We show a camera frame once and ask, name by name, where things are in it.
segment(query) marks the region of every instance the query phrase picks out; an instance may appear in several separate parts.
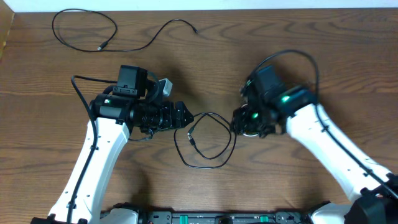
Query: cable connector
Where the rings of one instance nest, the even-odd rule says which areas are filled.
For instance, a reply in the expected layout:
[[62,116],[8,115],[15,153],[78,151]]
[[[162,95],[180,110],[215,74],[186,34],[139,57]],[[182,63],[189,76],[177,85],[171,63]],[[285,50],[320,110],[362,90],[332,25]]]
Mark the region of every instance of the cable connector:
[[191,143],[192,146],[196,146],[197,144],[195,143],[195,140],[193,140],[193,137],[190,133],[188,133],[188,139],[189,142]]
[[103,42],[103,43],[97,48],[97,50],[102,50],[102,49],[104,49],[104,48],[107,46],[108,43],[109,43],[108,41]]

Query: green component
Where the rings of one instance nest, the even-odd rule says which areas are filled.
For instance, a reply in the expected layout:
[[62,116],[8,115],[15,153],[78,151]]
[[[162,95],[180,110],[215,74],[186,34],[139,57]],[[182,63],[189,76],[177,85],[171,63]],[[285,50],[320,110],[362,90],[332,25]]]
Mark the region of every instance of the green component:
[[251,115],[251,118],[256,119],[259,116],[259,113],[254,113]]
[[260,217],[260,222],[268,222],[268,217]]
[[287,100],[289,100],[290,96],[284,96],[282,97],[282,102],[285,103]]
[[188,224],[188,215],[181,215],[180,216],[180,224]]

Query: wood grain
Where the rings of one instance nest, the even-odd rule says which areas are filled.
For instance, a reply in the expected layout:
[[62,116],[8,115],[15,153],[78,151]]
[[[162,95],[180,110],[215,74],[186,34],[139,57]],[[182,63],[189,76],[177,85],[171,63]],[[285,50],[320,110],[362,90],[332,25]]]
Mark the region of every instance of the wood grain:
[[[398,16],[396,9],[263,11],[107,12],[119,24],[109,49],[145,44],[147,49],[86,54],[66,48],[52,35],[54,13],[16,14],[0,64],[0,222],[29,223],[45,217],[62,192],[80,153],[88,121],[70,84],[72,75],[115,80],[120,65],[138,65],[169,78],[171,100],[192,113],[214,111],[226,119],[241,102],[238,89],[266,56],[301,49],[319,63],[321,101],[335,123],[367,154],[398,172]],[[96,49],[113,31],[102,17],[71,12],[57,20],[62,37]],[[290,85],[313,85],[308,63],[297,56],[277,59]],[[104,85],[79,82],[87,99]],[[185,167],[173,132],[123,149],[103,208],[118,202],[175,210],[306,209],[324,200],[346,203],[322,165],[288,136],[238,137],[222,169]],[[207,119],[195,131],[198,147],[222,150],[228,135]],[[177,135],[183,154],[203,164]]]

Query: black cable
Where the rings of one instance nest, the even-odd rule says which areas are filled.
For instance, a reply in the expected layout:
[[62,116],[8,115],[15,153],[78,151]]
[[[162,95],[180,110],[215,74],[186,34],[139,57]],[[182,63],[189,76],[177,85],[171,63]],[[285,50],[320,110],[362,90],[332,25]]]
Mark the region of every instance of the black cable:
[[[65,11],[92,12],[92,13],[96,13],[96,14],[99,14],[99,15],[101,15],[101,16],[104,16],[105,18],[109,19],[109,20],[113,23],[113,25],[114,25],[114,32],[113,32],[112,36],[111,36],[108,40],[105,40],[105,41],[97,48],[97,50],[85,50],[85,49],[80,49],[80,48],[78,48],[78,47],[74,47],[74,46],[68,44],[65,40],[59,38],[58,35],[55,33],[55,29],[54,29],[54,21],[55,21],[55,18],[56,18],[59,14],[65,12]],[[109,44],[109,41],[111,41],[112,38],[113,38],[113,37],[116,35],[116,33],[118,32],[118,25],[117,25],[117,23],[116,23],[112,18],[110,18],[109,16],[103,14],[102,12],[96,12],[96,11],[91,11],[91,10],[86,10],[86,9],[64,9],[64,10],[62,10],[62,11],[57,12],[57,13],[54,15],[53,19],[52,19],[52,32],[53,32],[55,38],[56,38],[61,44],[65,45],[65,46],[67,46],[67,47],[70,47],[70,48],[72,48],[72,49],[82,51],[82,52],[88,52],[88,53],[95,53],[95,52],[133,52],[133,51],[137,51],[137,50],[142,50],[142,49],[144,49],[144,48],[150,46],[150,44],[156,39],[156,37],[159,35],[159,33],[162,31],[162,29],[163,29],[165,26],[167,26],[167,24],[169,24],[169,23],[171,23],[171,22],[174,22],[174,21],[180,21],[180,22],[184,22],[184,23],[188,24],[188,25],[193,29],[193,31],[194,31],[195,33],[198,33],[198,30],[197,30],[191,23],[189,23],[189,22],[187,22],[187,21],[185,21],[185,20],[183,20],[183,19],[172,19],[172,20],[169,20],[168,22],[166,22],[166,23],[159,29],[159,31],[157,31],[157,33],[156,33],[155,36],[152,38],[152,40],[150,40],[150,41],[148,42],[148,44],[146,44],[146,45],[144,45],[144,46],[142,46],[142,47],[139,47],[139,48],[136,48],[136,49],[111,49],[111,50],[104,50],[104,48]]]
[[326,133],[328,133],[328,135],[332,138],[332,140],[343,150],[345,151],[345,153],[347,153],[347,155],[350,156],[350,158],[352,158],[352,160],[354,160],[359,166],[360,168],[362,168],[367,175],[370,175],[375,181],[379,182],[379,184],[384,187],[384,189],[387,190],[387,193],[390,194],[391,197],[395,198],[398,200],[398,194],[395,193],[386,183],[384,183],[384,181],[382,179],[380,179],[374,172],[372,169],[367,168],[359,159],[357,159],[347,148],[345,148],[344,145],[342,145],[341,142],[339,142],[339,140],[337,140],[337,138],[334,137],[334,135],[329,131],[329,127],[327,125],[325,125],[319,115],[319,109],[318,109],[318,104],[319,104],[319,79],[320,79],[320,72],[319,72],[319,68],[318,68],[318,64],[315,61],[315,59],[309,55],[306,52],[302,52],[301,50],[294,50],[294,49],[287,49],[287,50],[281,50],[280,52],[276,52],[270,56],[268,56],[266,59],[264,59],[253,71],[252,73],[256,72],[264,63],[266,63],[267,61],[269,61],[270,59],[280,56],[282,54],[287,54],[287,53],[295,53],[295,54],[299,54],[301,56],[304,56],[306,59],[308,59],[311,64],[313,65],[314,71],[315,71],[315,112],[317,114],[319,123],[321,124],[323,130],[326,131]]
[[94,137],[93,137],[93,144],[91,145],[90,153],[88,154],[88,157],[87,157],[87,160],[85,162],[85,165],[83,166],[83,168],[81,170],[81,173],[80,173],[79,178],[78,178],[78,180],[76,182],[75,189],[73,190],[72,197],[71,197],[70,202],[69,202],[68,214],[67,214],[67,224],[71,224],[71,222],[72,222],[72,211],[73,211],[73,208],[75,206],[75,199],[76,199],[76,196],[77,196],[77,192],[79,190],[79,187],[80,187],[80,184],[81,184],[81,182],[83,180],[83,177],[84,177],[84,175],[86,173],[88,164],[90,163],[91,158],[93,157],[93,154],[94,154],[94,152],[95,152],[95,150],[97,148],[97,142],[98,142],[97,128],[96,128],[95,120],[94,120],[95,117],[93,115],[93,112],[90,110],[90,108],[88,106],[88,103],[85,100],[83,94],[81,94],[81,91],[77,87],[76,82],[75,82],[75,78],[80,78],[80,79],[89,80],[89,81],[103,82],[103,83],[117,83],[116,81],[100,80],[100,79],[97,79],[97,78],[88,78],[88,77],[83,77],[83,76],[79,76],[79,75],[74,75],[71,78],[72,85],[73,85],[77,95],[79,96],[81,102],[85,106],[85,109],[86,109],[86,111],[88,113],[88,117],[89,117],[91,125],[93,127],[93,136]]
[[[193,116],[193,117],[197,117],[197,116],[199,116],[199,115],[202,115],[202,117],[200,117],[200,118],[198,119],[198,121],[197,121],[197,122],[189,129],[189,131],[188,131],[188,138],[189,138],[189,141],[191,142],[191,145],[195,148],[196,152],[198,152],[199,155],[201,155],[204,159],[207,159],[207,160],[216,159],[216,158],[220,157],[220,156],[227,150],[228,146],[229,146],[230,143],[231,143],[232,134],[231,134],[231,131],[230,131],[229,128],[228,128],[228,127],[229,127],[229,122],[228,122],[227,120],[225,120],[222,116],[220,116],[220,115],[218,115],[218,114],[216,114],[216,113],[212,113],[212,112],[209,112],[209,113],[198,113],[198,114],[196,114],[196,115]],[[212,115],[219,117],[219,118],[220,118],[221,120],[223,120],[228,126],[226,126],[226,125],[223,124],[221,121],[219,121],[219,120],[217,120],[216,118],[214,118]],[[200,121],[202,118],[204,118],[205,116],[209,116],[210,118],[212,118],[213,120],[215,120],[217,123],[219,123],[220,125],[222,125],[222,126],[227,130],[227,132],[228,132],[228,134],[229,134],[229,141],[228,141],[227,145],[225,146],[225,148],[224,148],[219,154],[217,154],[216,156],[213,156],[213,157],[206,157],[205,155],[203,155],[203,153],[201,153],[201,152],[199,151],[199,149],[197,148],[196,143],[195,143],[195,140],[193,140],[193,137],[192,137],[192,135],[191,135],[192,132],[193,132],[193,130],[195,129],[195,126],[196,126],[196,125],[199,123],[199,121]],[[220,164],[220,165],[218,165],[218,166],[208,166],[208,167],[193,166],[193,165],[190,165],[190,164],[188,164],[187,162],[185,162],[185,159],[183,158],[183,156],[182,156],[182,154],[181,154],[181,152],[180,152],[180,149],[178,148],[177,138],[176,138],[176,133],[177,133],[177,131],[178,131],[178,129],[176,129],[176,130],[174,131],[174,144],[175,144],[175,148],[177,149],[177,152],[178,152],[178,154],[179,154],[179,156],[180,156],[180,158],[181,158],[181,161],[182,161],[187,167],[196,168],[196,169],[215,169],[215,168],[223,167],[223,166],[229,161],[229,158],[231,158],[232,153],[233,153],[233,151],[234,151],[234,149],[235,149],[235,144],[236,144],[236,133],[234,133],[234,134],[235,134],[235,139],[234,139],[234,143],[233,143],[233,146],[232,146],[232,150],[231,150],[229,156],[227,157],[227,159],[226,159],[222,164]]]

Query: wooden table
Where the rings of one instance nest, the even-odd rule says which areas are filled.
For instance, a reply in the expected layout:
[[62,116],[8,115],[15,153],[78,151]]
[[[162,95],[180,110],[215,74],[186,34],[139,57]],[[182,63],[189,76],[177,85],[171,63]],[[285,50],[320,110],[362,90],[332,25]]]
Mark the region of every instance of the wooden table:
[[[214,111],[226,119],[241,99],[249,72],[266,56],[300,49],[319,63],[321,101],[335,123],[367,154],[398,172],[398,16],[396,9],[107,12],[119,25],[109,49],[144,45],[169,19],[175,22],[145,50],[87,54],[61,45],[51,31],[54,13],[16,14],[0,64],[0,222],[46,217],[80,153],[88,117],[72,75],[116,80],[122,64],[138,65],[174,84],[171,100],[192,113]],[[113,31],[98,15],[68,13],[56,27],[65,40],[96,49]],[[290,85],[313,87],[305,59],[274,62]],[[88,100],[105,85],[78,82]],[[140,136],[137,130],[134,137]],[[177,135],[190,162],[204,164]],[[228,134],[207,119],[195,140],[216,154]],[[175,210],[306,209],[324,200],[346,203],[332,176],[299,143],[284,136],[238,137],[228,165],[185,167],[173,132],[128,143],[113,171],[103,208],[118,202]]]

